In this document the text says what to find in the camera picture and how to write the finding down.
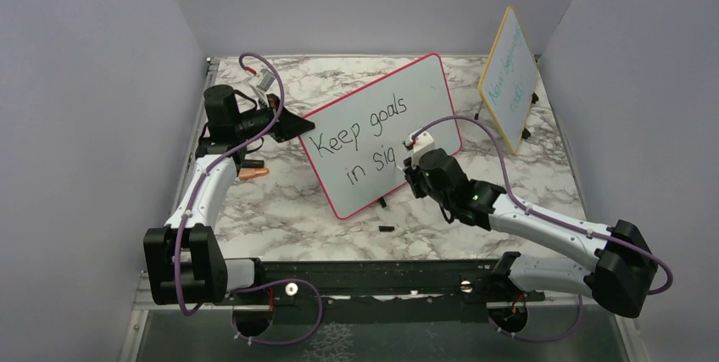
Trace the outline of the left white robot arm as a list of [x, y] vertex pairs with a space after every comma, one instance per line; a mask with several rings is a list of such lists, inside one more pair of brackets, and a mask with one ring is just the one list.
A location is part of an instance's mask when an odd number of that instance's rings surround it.
[[287, 142], [314, 130], [315, 124], [281, 107], [272, 93], [264, 104], [242, 112], [237, 94], [228, 85], [204, 91], [209, 132], [198, 144], [192, 179], [170, 218], [143, 238], [150, 290], [158, 305], [216, 304], [233, 288], [250, 304], [265, 295], [267, 282], [252, 266], [225, 261], [213, 228], [242, 170], [247, 146], [263, 136]]

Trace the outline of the pink framed whiteboard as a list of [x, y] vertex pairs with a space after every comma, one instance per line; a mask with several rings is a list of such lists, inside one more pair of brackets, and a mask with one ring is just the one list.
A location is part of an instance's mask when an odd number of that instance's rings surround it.
[[458, 153], [458, 125], [448, 120], [454, 104], [443, 62], [436, 53], [419, 58], [306, 114], [315, 129], [299, 141], [322, 191], [346, 220], [403, 187], [409, 155], [403, 140], [443, 119], [430, 133], [446, 153]]

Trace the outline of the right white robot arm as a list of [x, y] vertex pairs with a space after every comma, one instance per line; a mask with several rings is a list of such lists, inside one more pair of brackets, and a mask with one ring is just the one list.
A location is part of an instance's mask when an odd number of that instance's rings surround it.
[[591, 297], [616, 315], [640, 315], [659, 265], [634, 224], [620, 220], [610, 227], [532, 209], [501, 186], [468, 178], [441, 148], [405, 159], [403, 172], [413, 195], [434, 200], [448, 223], [515, 235], [560, 254], [504, 257], [489, 277], [496, 298], [509, 300], [520, 291], [566, 292]]

